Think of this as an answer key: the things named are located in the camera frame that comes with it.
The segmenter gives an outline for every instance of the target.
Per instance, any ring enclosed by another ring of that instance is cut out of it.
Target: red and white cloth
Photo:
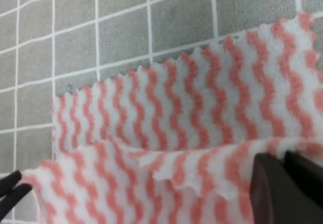
[[[253,157],[323,164],[311,15],[53,101],[56,161],[23,172],[41,223],[253,223]]]

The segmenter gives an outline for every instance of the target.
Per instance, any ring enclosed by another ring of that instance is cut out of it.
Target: gray tiled floor
[[[323,12],[323,0],[301,6]],[[214,36],[295,15],[295,0],[0,0],[0,173],[50,158],[53,91],[73,93],[149,67],[150,58],[162,63]],[[323,34],[323,18],[314,30]],[[323,39],[315,47],[323,53]],[[30,196],[13,218],[35,220]]]

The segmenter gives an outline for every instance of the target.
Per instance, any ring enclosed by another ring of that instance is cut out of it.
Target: black plastic object
[[[31,185],[21,184],[10,191],[5,198],[0,201],[0,221],[2,221],[12,208],[14,208],[31,190]]]
[[[20,171],[14,171],[0,179],[0,198],[3,197],[0,201],[0,222],[32,190],[32,186],[29,184],[16,186],[21,177]]]
[[[269,154],[257,154],[254,159],[250,199],[255,224],[323,223],[323,210]]]
[[[323,208],[323,168],[292,152],[286,153],[284,167],[298,187]]]
[[[0,179],[0,198],[9,193],[20,180],[21,173],[19,171],[14,171],[8,176]]]

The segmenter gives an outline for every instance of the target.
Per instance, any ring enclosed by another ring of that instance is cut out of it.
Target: folded cloth
[[[312,17],[280,19],[53,101],[42,223],[253,223],[253,157],[323,164]]]

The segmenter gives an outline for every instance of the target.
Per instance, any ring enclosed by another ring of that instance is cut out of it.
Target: fluffy fabric texture
[[[23,173],[42,223],[253,223],[259,152],[323,163],[311,15],[53,102],[56,161]]]

